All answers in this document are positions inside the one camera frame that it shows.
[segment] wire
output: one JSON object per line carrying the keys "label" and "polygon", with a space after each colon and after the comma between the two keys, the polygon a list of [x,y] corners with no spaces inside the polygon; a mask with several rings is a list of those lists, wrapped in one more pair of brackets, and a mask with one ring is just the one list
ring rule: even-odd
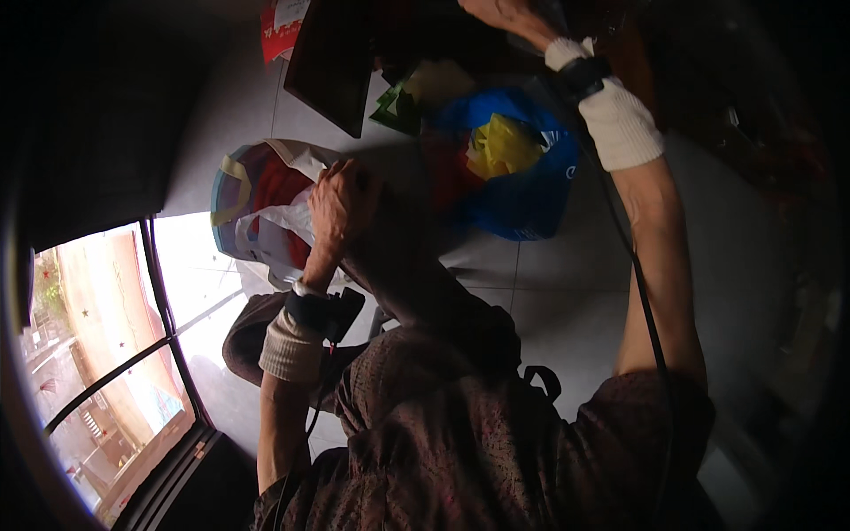
{"label": "wire", "polygon": [[653,527],[660,526],[661,507],[664,505],[667,489],[667,477],[670,475],[670,465],[672,461],[673,444],[676,441],[676,402],[673,396],[672,384],[670,382],[670,373],[667,371],[667,364],[664,361],[664,353],[661,350],[661,340],[658,337],[658,329],[655,327],[655,319],[652,316],[652,308],[649,306],[649,297],[646,292],[646,280],[643,278],[643,269],[638,259],[638,254],[635,252],[632,243],[626,236],[626,231],[623,229],[620,220],[617,219],[617,211],[614,208],[614,201],[611,199],[611,192],[608,186],[605,185],[605,175],[610,178],[610,173],[602,168],[602,163],[599,161],[596,152],[596,146],[590,136],[590,133],[585,127],[578,127],[575,130],[575,137],[578,139],[579,146],[587,159],[593,164],[596,169],[596,175],[599,177],[599,184],[602,186],[605,200],[608,203],[608,209],[611,214],[611,220],[617,228],[617,234],[620,235],[620,241],[629,253],[632,259],[632,265],[635,268],[635,280],[637,281],[637,292],[640,294],[641,306],[643,306],[643,316],[646,318],[646,326],[649,331],[649,342],[652,343],[652,352],[655,356],[655,366],[658,370],[658,377],[661,380],[661,385],[664,388],[664,394],[667,402],[667,413],[669,414],[669,424],[667,427],[667,448],[664,456],[664,465],[661,469],[661,478],[659,482],[658,494],[655,499],[655,507],[652,513]]}
{"label": "wire", "polygon": [[[330,352],[328,353],[328,357],[333,355],[333,349],[337,346],[336,343],[331,343]],[[278,518],[283,518],[281,514],[281,506],[283,505],[283,496],[286,493],[286,484],[289,483],[289,477],[292,475],[292,468],[295,466],[296,460],[298,456],[301,455],[303,451],[303,447],[310,440],[310,434],[313,433],[313,428],[316,427],[316,421],[319,420],[319,408],[321,406],[322,400],[325,399],[328,392],[331,390],[331,386],[327,385],[325,381],[325,377],[321,377],[319,379],[321,385],[319,387],[319,395],[316,397],[316,406],[313,410],[313,420],[310,422],[310,427],[307,428],[307,433],[304,435],[304,439],[298,446],[295,448],[295,453],[292,455],[292,463],[289,465],[289,470],[286,471],[286,476],[283,479],[283,486],[280,488],[280,498],[277,499],[277,507],[275,508],[275,520],[273,521],[272,529],[279,529],[282,522],[278,521]]]}

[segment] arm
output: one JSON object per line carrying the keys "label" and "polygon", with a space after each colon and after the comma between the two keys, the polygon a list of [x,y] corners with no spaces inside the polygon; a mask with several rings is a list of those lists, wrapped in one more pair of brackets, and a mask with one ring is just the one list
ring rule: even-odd
{"label": "arm", "polygon": [[[365,177],[365,189],[358,185],[358,175]],[[371,221],[379,192],[380,182],[355,161],[338,162],[322,172],[309,198],[315,243],[301,278],[309,290],[327,292],[346,245]],[[295,323],[285,309],[266,331],[259,361],[260,493],[288,473],[309,467],[307,446],[302,443],[309,392],[319,382],[321,353],[322,337]],[[296,455],[299,447],[302,454]]]}
{"label": "arm", "polygon": [[[530,0],[459,0],[470,14],[525,38],[560,70],[591,52],[562,38],[531,8]],[[615,79],[584,99],[579,112],[597,145],[632,228],[632,241],[643,268],[649,304],[670,371],[706,388],[706,368],[694,325],[694,303],[682,203],[663,156],[652,116]],[[626,329],[615,374],[655,368],[638,284],[632,271]]]}

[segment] wrinkled hand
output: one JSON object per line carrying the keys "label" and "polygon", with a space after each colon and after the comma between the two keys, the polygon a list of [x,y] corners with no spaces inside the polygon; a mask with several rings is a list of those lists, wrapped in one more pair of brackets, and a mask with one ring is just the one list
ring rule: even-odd
{"label": "wrinkled hand", "polygon": [[515,33],[542,52],[558,38],[558,33],[535,12],[534,0],[457,0],[457,3],[486,25]]}
{"label": "wrinkled hand", "polygon": [[304,270],[303,283],[315,280],[323,291],[342,261],[348,244],[371,223],[383,183],[354,159],[334,162],[322,170],[308,205],[315,243]]}

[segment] blue plastic bag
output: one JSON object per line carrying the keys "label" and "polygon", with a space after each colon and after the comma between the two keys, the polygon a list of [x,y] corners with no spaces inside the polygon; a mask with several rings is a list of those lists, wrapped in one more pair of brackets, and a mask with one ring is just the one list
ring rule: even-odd
{"label": "blue plastic bag", "polygon": [[437,112],[430,124],[448,133],[465,133],[489,122],[493,113],[523,121],[538,132],[550,133],[556,141],[530,169],[493,177],[458,201],[451,221],[474,225],[507,240],[552,238],[564,215],[578,162],[578,143],[548,110],[515,87],[455,99]]}

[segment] black wrist strap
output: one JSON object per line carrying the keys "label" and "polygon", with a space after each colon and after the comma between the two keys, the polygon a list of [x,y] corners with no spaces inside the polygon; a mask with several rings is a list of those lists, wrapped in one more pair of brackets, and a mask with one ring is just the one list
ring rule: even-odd
{"label": "black wrist strap", "polygon": [[315,330],[331,343],[339,343],[365,302],[366,297],[351,288],[345,288],[341,297],[337,293],[328,298],[315,295],[300,297],[295,291],[290,291],[285,307],[296,323]]}
{"label": "black wrist strap", "polygon": [[567,63],[555,76],[561,94],[568,96],[570,103],[580,101],[603,89],[602,80],[611,76],[611,66],[604,57],[580,57]]}

